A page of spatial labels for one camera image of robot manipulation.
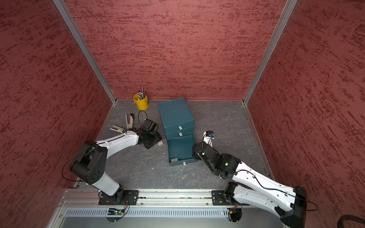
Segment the teal drawer cabinet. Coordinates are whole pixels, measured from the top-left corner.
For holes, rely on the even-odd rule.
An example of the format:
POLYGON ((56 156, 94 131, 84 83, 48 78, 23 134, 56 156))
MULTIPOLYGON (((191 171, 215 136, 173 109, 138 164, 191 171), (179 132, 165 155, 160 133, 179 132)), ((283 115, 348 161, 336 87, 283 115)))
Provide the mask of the teal drawer cabinet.
POLYGON ((196 162, 192 157, 195 119, 184 98, 158 104, 163 131, 168 145, 170 166, 187 165, 196 162))

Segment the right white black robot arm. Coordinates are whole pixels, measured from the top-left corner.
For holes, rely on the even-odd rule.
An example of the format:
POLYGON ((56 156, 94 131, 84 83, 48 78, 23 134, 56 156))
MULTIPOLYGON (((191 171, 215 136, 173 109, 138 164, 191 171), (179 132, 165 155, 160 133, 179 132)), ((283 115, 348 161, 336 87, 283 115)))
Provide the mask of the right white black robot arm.
POLYGON ((249 204, 278 216, 290 228, 305 227, 307 191, 303 187, 278 183, 233 155, 218 153, 206 142, 195 144, 192 155, 212 174, 231 180, 223 194, 229 204, 249 204))

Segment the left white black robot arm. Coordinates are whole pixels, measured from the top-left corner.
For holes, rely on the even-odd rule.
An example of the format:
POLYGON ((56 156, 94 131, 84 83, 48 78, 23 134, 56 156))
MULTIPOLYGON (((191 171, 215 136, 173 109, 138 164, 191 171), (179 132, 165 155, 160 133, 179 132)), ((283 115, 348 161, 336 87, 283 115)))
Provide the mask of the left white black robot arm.
POLYGON ((128 147, 142 144, 146 149, 150 149, 161 141, 162 137, 158 131, 144 132, 136 128, 106 140, 87 140, 72 159, 69 169, 82 181, 104 194, 116 196, 122 188, 106 173, 107 159, 128 147))

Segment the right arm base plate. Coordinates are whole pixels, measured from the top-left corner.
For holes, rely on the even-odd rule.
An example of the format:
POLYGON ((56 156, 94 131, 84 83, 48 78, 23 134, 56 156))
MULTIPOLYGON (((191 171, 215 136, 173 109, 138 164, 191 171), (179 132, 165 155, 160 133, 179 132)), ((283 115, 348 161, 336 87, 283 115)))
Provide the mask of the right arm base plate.
POLYGON ((230 192, 215 190, 211 193, 214 206, 235 206, 237 204, 230 192))

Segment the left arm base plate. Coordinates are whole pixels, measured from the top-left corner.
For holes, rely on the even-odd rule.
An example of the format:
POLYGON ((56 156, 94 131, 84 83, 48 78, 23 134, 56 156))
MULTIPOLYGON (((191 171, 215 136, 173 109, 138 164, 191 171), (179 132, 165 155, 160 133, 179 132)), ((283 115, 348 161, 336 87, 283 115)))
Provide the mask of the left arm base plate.
POLYGON ((138 199, 138 190, 118 190, 113 196, 104 192, 99 193, 99 205, 136 205, 138 199))

